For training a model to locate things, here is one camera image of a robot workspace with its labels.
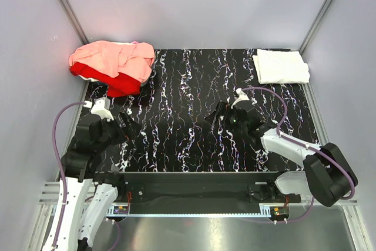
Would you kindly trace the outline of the salmon pink t-shirt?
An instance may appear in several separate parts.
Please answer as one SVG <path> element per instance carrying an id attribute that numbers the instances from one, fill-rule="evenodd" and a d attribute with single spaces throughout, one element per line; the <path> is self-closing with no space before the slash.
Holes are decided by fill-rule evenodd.
<path id="1" fill-rule="evenodd" d="M 69 57 L 69 66 L 82 63 L 111 78 L 124 73 L 142 83 L 150 77 L 154 60 L 155 50 L 145 42 L 96 41 L 78 48 Z"/>

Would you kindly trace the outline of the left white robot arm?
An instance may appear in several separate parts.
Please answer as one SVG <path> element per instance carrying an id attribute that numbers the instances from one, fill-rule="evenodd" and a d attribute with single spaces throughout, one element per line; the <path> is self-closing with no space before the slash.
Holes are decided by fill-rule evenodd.
<path id="1" fill-rule="evenodd" d="M 101 154 L 134 139 L 139 130 L 139 124 L 124 112 L 117 119 L 99 113 L 79 119 L 60 159 L 58 204 L 43 250 L 92 250 L 111 204 L 130 195 L 120 173 L 97 172 Z"/>

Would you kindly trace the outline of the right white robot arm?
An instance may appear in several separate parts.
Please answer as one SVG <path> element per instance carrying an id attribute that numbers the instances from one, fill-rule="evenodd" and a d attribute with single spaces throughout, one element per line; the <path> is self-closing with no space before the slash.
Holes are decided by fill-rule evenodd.
<path id="1" fill-rule="evenodd" d="M 317 145 L 294 138 L 277 130 L 275 124 L 262 120 L 255 109 L 245 110 L 227 102 L 219 102 L 205 121 L 219 124 L 231 133 L 239 133 L 253 145 L 302 168 L 280 174 L 267 186 L 268 198 L 274 202 L 291 194 L 310 195 L 320 204 L 331 207 L 355 194 L 357 177 L 342 151 L 333 143 Z"/>

